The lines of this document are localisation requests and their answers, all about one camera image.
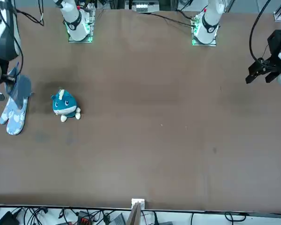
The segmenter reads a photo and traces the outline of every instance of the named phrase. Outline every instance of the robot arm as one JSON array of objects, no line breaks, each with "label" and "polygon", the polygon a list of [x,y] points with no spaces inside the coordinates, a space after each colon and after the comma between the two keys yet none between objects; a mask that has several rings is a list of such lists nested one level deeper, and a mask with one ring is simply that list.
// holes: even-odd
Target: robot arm
[{"label": "robot arm", "polygon": [[14,37],[21,46],[16,12],[12,1],[0,0],[0,12],[9,26],[7,27],[3,21],[0,21],[0,59],[11,61],[20,54],[20,49],[17,46]]},{"label": "robot arm", "polygon": [[220,18],[225,10],[222,0],[209,0],[206,10],[199,14],[200,24],[194,36],[203,44],[211,43],[219,28]]},{"label": "robot arm", "polygon": [[16,19],[16,12],[11,0],[0,0],[0,84],[15,83],[15,78],[7,75],[9,61],[20,54],[21,40]]},{"label": "robot arm", "polygon": [[281,30],[275,30],[267,39],[271,56],[268,59],[259,58],[249,67],[246,83],[251,83],[259,75],[268,74],[266,82],[270,83],[275,78],[281,84]]},{"label": "robot arm", "polygon": [[89,34],[87,29],[89,13],[83,9],[78,10],[74,0],[54,0],[54,2],[60,8],[71,38],[74,41],[83,40]]}]

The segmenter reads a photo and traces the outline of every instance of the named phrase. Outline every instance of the brown table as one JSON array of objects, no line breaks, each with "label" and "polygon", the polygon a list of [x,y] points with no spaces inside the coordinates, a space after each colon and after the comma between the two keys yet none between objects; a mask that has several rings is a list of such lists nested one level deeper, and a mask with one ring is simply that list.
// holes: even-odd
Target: brown table
[{"label": "brown table", "polygon": [[[217,47],[128,10],[105,10],[92,44],[69,44],[56,8],[45,27],[18,17],[35,94],[20,135],[0,125],[0,203],[281,212],[281,86],[245,84],[256,15],[224,14]],[[261,17],[256,56],[277,28]],[[81,120],[55,116],[59,87]]]}]

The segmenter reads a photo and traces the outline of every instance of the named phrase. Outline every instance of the blue oven mitt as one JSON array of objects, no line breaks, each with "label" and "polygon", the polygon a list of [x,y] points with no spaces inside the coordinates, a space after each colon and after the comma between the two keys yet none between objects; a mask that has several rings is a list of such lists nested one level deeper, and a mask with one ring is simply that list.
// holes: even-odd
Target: blue oven mitt
[{"label": "blue oven mitt", "polygon": [[[15,77],[17,65],[8,73]],[[24,75],[18,75],[15,85],[5,85],[9,99],[0,117],[0,124],[5,124],[8,120],[6,131],[10,135],[17,135],[21,132],[26,116],[28,97],[31,94],[31,81]]]},{"label": "blue oven mitt", "polygon": [[6,131],[10,135],[17,135],[21,132],[25,122],[27,102],[28,98],[25,98],[22,109],[19,109],[14,100],[9,97],[0,117],[0,124],[5,124],[8,120]]}]

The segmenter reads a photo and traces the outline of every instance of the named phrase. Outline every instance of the wire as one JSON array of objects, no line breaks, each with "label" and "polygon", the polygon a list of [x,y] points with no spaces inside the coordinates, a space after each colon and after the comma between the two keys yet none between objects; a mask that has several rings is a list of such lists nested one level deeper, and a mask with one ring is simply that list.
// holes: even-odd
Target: wire
[{"label": "wire", "polygon": [[262,63],[261,61],[259,61],[259,60],[255,57],[255,55],[254,55],[254,53],[253,53],[253,50],[252,50],[252,36],[253,36],[254,29],[255,29],[255,27],[256,27],[256,25],[257,25],[257,23],[258,23],[258,21],[259,21],[261,15],[263,14],[264,10],[266,9],[267,5],[270,3],[270,1],[271,1],[271,0],[267,0],[267,2],[266,2],[265,5],[263,6],[262,10],[260,11],[259,15],[257,16],[257,18],[256,18],[256,20],[255,20],[255,22],[254,22],[254,24],[253,24],[253,26],[252,26],[252,29],[251,29],[251,32],[250,32],[250,38],[249,38],[249,48],[250,48],[250,54],[251,54],[252,58],[253,58],[256,62],[258,62],[262,67],[272,69],[272,68],[274,68],[274,67],[268,66],[268,65]]},{"label": "wire", "polygon": [[244,218],[242,218],[242,219],[234,219],[231,213],[225,212],[225,218],[226,218],[229,222],[231,222],[232,225],[233,225],[234,222],[244,222],[245,219],[247,219],[247,216],[246,216],[246,215],[243,215],[243,216],[244,216]]},{"label": "wire", "polygon": [[30,19],[32,22],[38,23],[38,24],[40,24],[41,26],[44,26],[44,19],[43,19],[43,15],[44,15],[44,2],[43,2],[43,0],[41,0],[41,1],[42,1],[42,6],[41,6],[41,4],[40,4],[40,0],[38,0],[38,9],[39,9],[39,13],[40,13],[40,16],[41,16],[40,20],[37,20],[34,16],[30,15],[29,13],[26,13],[26,12],[23,12],[23,11],[17,9],[16,6],[15,6],[15,0],[14,0],[15,10],[16,10],[17,13],[21,13],[21,14],[23,14],[24,16],[26,16],[26,17],[27,17],[28,19]]},{"label": "wire", "polygon": [[158,14],[155,14],[155,13],[150,13],[150,14],[148,14],[148,15],[155,15],[155,16],[158,16],[158,17],[160,17],[160,18],[173,21],[173,22],[175,22],[175,23],[179,23],[179,24],[182,24],[182,25],[185,25],[185,26],[189,26],[189,27],[195,27],[195,25],[191,25],[191,24],[184,23],[184,22],[181,22],[181,21],[173,20],[173,19],[168,18],[168,17],[165,17],[165,16],[163,16],[163,15],[158,15]]},{"label": "wire", "polygon": [[157,214],[155,211],[153,211],[153,213],[154,213],[154,225],[159,225]]},{"label": "wire", "polygon": [[204,11],[204,9],[206,9],[206,7],[207,7],[208,5],[206,5],[202,10],[201,10],[201,12],[203,12]]},{"label": "wire", "polygon": [[14,210],[11,211],[11,213],[13,213],[14,211],[16,211],[17,209],[23,209],[23,207],[15,208]]},{"label": "wire", "polygon": [[31,208],[31,209],[32,209],[33,213],[31,212],[31,210],[30,210],[30,212],[31,212],[32,215],[34,216],[34,218],[33,218],[33,224],[35,224],[34,221],[37,219],[37,224],[38,224],[38,225],[43,225],[43,224],[41,223],[41,221],[39,221],[39,219],[37,218],[37,215],[38,215],[38,213],[40,213],[41,209],[39,208],[39,209],[37,209],[37,211],[34,211],[33,208]]},{"label": "wire", "polygon": [[[100,219],[100,217],[101,217],[101,213],[102,213],[102,212],[103,212],[103,211],[101,211],[101,210],[100,210],[100,211],[98,211],[96,214],[94,214],[94,215],[92,216],[92,218],[94,218],[94,219],[93,219],[93,222],[95,222],[95,223],[96,223],[96,222],[98,222],[98,221],[99,221],[99,219]],[[95,215],[97,215],[98,213],[100,213],[100,214],[99,214],[99,217],[98,217],[98,219],[95,219]]]},{"label": "wire", "polygon": [[192,225],[192,218],[193,218],[193,215],[194,215],[194,213],[192,214],[192,217],[191,217],[191,225]]},{"label": "wire", "polygon": [[[76,212],[74,211],[74,210],[72,210],[71,208],[69,208],[76,216],[77,216],[77,214],[76,214]],[[67,221],[67,218],[66,218],[66,216],[65,216],[65,209],[64,208],[62,208],[61,209],[61,211],[60,211],[60,213],[59,213],[59,218],[64,218],[64,220],[65,220],[65,222],[66,222],[66,224],[67,225],[75,225],[75,224],[77,224],[77,222],[78,222],[78,220],[74,223],[74,224],[72,224],[72,223],[69,223],[68,221]]]},{"label": "wire", "polygon": [[[111,211],[110,213],[107,213],[105,216],[109,216],[111,213],[115,212],[115,210]],[[96,225],[98,225],[99,223],[101,223],[104,220],[104,215],[103,215],[103,219],[101,219]]]},{"label": "wire", "polygon": [[185,6],[183,6],[183,8],[181,9],[181,11],[182,11],[183,9],[185,9],[185,7],[190,6],[190,5],[192,4],[192,2],[193,2],[193,0],[189,0],[189,1],[185,4]]},{"label": "wire", "polygon": [[24,64],[24,55],[23,55],[23,51],[22,51],[22,48],[20,47],[17,39],[15,38],[15,36],[13,35],[13,33],[11,32],[11,29],[9,27],[9,25],[7,24],[7,22],[5,21],[2,13],[1,13],[1,10],[0,10],[0,17],[1,17],[1,20],[4,22],[5,26],[7,27],[8,31],[9,31],[9,34],[11,37],[13,37],[16,45],[18,46],[19,50],[20,50],[20,53],[21,53],[21,57],[22,57],[22,63],[21,63],[21,67],[20,67],[20,70],[19,72],[17,73],[16,77],[21,73],[22,69],[23,69],[23,64]]},{"label": "wire", "polygon": [[71,210],[76,216],[79,215],[79,212],[75,212],[72,208],[70,208],[70,210]]},{"label": "wire", "polygon": [[185,13],[182,12],[181,10],[179,10],[179,9],[177,9],[177,12],[181,13],[186,19],[189,19],[189,20],[192,19],[192,17],[189,17],[189,16],[185,15]]},{"label": "wire", "polygon": [[145,217],[145,214],[144,214],[144,212],[143,212],[143,211],[141,211],[141,213],[142,213],[142,215],[143,215],[143,217],[144,217],[144,220],[145,220],[145,224],[147,225],[147,221],[146,221],[146,217]]},{"label": "wire", "polygon": [[263,52],[262,58],[263,58],[264,54],[266,53],[267,47],[268,47],[268,44],[267,44],[267,46],[266,46],[266,48],[265,48],[265,50],[264,50],[264,52]]}]

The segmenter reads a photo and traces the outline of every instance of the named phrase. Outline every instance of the white bracket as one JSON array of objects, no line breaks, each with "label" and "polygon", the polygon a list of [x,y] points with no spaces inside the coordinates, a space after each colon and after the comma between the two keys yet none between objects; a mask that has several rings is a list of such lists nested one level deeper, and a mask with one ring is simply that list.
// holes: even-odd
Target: white bracket
[{"label": "white bracket", "polygon": [[281,22],[281,16],[277,16],[276,12],[274,12],[274,19],[276,22]]}]

